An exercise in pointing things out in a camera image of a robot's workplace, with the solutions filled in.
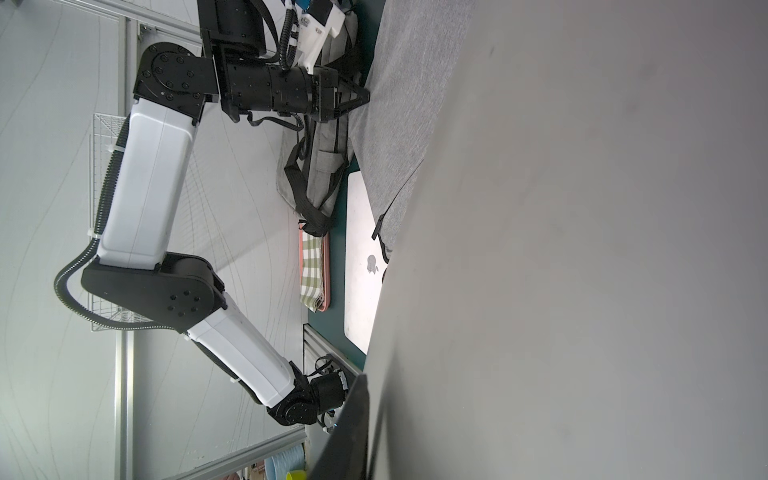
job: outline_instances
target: green checkered towel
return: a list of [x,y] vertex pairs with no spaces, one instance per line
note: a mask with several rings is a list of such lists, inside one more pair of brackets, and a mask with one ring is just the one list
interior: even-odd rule
[[303,265],[300,300],[313,312],[323,305],[323,238],[301,231]]

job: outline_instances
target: gray fabric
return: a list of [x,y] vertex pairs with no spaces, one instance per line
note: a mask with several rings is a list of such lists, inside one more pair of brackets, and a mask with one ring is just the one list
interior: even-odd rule
[[[352,44],[355,43],[357,35],[357,16],[354,13],[347,15],[344,26],[339,36],[326,39],[323,50],[320,53],[320,64],[325,65],[344,55],[346,41],[349,38]],[[341,100],[349,100],[349,92],[342,92]],[[336,144],[336,122],[339,123],[339,142]],[[333,213],[333,206],[336,203],[339,189],[335,189],[331,196],[326,199],[330,184],[331,175],[336,172],[344,163],[347,152],[347,124],[349,118],[344,115],[339,120],[330,121],[325,124],[318,124],[315,130],[315,137],[312,146],[312,157],[310,163],[309,177],[307,178],[306,196],[312,202],[312,205],[318,207],[324,215],[330,217]],[[296,132],[285,129],[283,132],[283,142],[280,146],[280,158],[278,159],[277,169],[277,191],[283,196],[286,202],[296,208],[296,201],[293,199],[288,178],[283,169],[286,166],[291,150],[303,134],[296,135]],[[299,166],[303,166],[303,161],[299,161]]]
[[349,142],[374,218],[394,199],[380,231],[388,248],[395,245],[474,4],[387,0],[384,5],[366,82],[371,101],[350,112]]

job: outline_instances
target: laptop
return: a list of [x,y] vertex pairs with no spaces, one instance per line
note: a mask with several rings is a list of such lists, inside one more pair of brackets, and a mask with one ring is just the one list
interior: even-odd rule
[[349,174],[346,194],[346,265],[344,274],[344,334],[363,353],[373,331],[386,263],[362,173]]

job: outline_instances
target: black panel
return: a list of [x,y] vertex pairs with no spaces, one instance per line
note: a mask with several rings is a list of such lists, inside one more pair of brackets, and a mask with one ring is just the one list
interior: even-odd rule
[[243,53],[266,54],[264,23],[248,0],[197,0],[203,54],[213,57],[215,45],[236,45]]
[[88,292],[184,333],[219,308],[224,284],[205,259],[166,253],[155,270],[106,266],[98,258],[83,269]]
[[315,20],[325,25],[333,9],[333,3],[330,0],[312,0],[306,12],[312,15]]
[[169,42],[150,45],[141,55],[134,96],[172,108],[197,124],[206,101],[218,100],[214,64]]

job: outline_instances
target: metal wire rack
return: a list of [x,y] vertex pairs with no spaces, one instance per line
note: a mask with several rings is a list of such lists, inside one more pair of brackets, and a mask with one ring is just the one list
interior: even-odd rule
[[[111,148],[118,140],[118,134],[120,133],[120,127],[126,117],[118,117],[115,115],[106,114],[94,114],[93,120],[93,132],[91,134],[92,149],[91,149],[91,168],[89,172],[91,188],[88,190],[90,194],[90,213],[91,213],[91,227],[94,226],[96,221],[96,210],[98,209],[98,199],[101,195],[101,182],[104,179],[104,173],[107,171],[109,160],[112,155]],[[149,322],[150,320],[138,313],[131,312],[121,306],[114,303],[103,300],[102,298],[88,294],[88,305],[91,308],[91,312],[97,313],[110,320],[116,320],[119,322]],[[91,331],[100,332],[102,330],[109,330],[102,326],[91,324]]]

